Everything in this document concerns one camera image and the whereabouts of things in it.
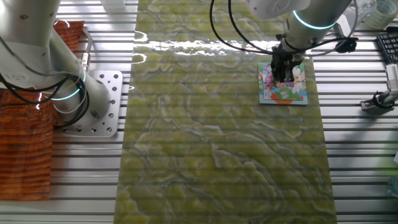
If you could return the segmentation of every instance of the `green marble mat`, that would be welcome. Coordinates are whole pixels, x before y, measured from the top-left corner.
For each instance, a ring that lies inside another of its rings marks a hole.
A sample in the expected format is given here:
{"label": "green marble mat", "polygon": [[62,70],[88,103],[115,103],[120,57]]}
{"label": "green marble mat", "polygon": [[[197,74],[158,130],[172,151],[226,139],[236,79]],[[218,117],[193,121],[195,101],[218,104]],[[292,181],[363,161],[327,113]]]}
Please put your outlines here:
{"label": "green marble mat", "polygon": [[[216,41],[209,5],[139,1],[115,223],[336,223],[312,62],[308,106],[260,105],[257,63],[270,56]],[[252,40],[281,33],[281,17],[256,21],[243,0],[233,10]],[[241,42],[226,1],[215,21]]]}

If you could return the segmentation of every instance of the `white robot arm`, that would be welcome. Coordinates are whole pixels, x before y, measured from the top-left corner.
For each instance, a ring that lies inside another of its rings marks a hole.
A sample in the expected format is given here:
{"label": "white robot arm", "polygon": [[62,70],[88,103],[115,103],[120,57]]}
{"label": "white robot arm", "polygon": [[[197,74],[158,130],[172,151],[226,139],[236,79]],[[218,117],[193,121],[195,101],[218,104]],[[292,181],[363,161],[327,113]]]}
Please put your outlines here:
{"label": "white robot arm", "polygon": [[311,0],[246,0],[252,15],[258,19],[272,19],[294,10],[304,10]]}
{"label": "white robot arm", "polygon": [[53,28],[60,0],[0,0],[0,87],[47,88],[60,123],[89,126],[108,111],[110,94]]}
{"label": "white robot arm", "polygon": [[260,19],[290,12],[284,33],[279,35],[281,43],[272,52],[271,67],[276,80],[287,82],[293,79],[292,69],[302,63],[305,49],[311,49],[323,40],[351,1],[247,0],[251,13]]}

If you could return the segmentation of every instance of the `colorful card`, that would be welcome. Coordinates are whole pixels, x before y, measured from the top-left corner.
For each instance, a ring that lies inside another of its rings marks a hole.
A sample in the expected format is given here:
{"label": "colorful card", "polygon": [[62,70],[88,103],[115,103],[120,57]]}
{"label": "colorful card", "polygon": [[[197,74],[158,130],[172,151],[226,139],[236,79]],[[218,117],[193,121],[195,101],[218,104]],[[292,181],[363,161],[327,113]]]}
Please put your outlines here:
{"label": "colorful card", "polygon": [[304,64],[293,68],[294,82],[274,80],[270,63],[259,63],[260,103],[272,105],[308,105]]}

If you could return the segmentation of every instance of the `plastic bottle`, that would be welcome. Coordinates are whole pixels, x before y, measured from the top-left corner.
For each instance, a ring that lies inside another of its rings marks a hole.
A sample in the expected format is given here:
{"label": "plastic bottle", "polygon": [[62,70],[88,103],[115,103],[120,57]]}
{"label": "plastic bottle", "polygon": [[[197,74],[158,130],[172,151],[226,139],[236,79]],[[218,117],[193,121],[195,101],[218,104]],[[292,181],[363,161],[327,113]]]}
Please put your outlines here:
{"label": "plastic bottle", "polygon": [[398,198],[398,176],[392,177],[387,183],[388,193]]}
{"label": "plastic bottle", "polygon": [[[377,8],[376,0],[356,0],[358,3],[358,21],[356,23],[356,28],[360,25],[360,23],[372,12],[374,12]],[[355,4],[352,2],[348,8],[343,13],[348,21],[349,28],[352,29],[355,23]]]}

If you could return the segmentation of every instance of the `metal mounting plate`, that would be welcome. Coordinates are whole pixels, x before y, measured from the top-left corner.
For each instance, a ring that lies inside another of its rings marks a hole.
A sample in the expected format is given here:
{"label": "metal mounting plate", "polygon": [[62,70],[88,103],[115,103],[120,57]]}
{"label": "metal mounting plate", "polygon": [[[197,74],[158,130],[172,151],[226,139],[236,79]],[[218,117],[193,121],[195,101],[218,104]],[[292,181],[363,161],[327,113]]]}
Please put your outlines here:
{"label": "metal mounting plate", "polygon": [[54,137],[112,137],[118,131],[118,119],[123,87],[123,74],[119,71],[90,71],[90,75],[104,83],[111,95],[111,103],[106,115],[97,123],[82,127],[67,127],[54,131]]}

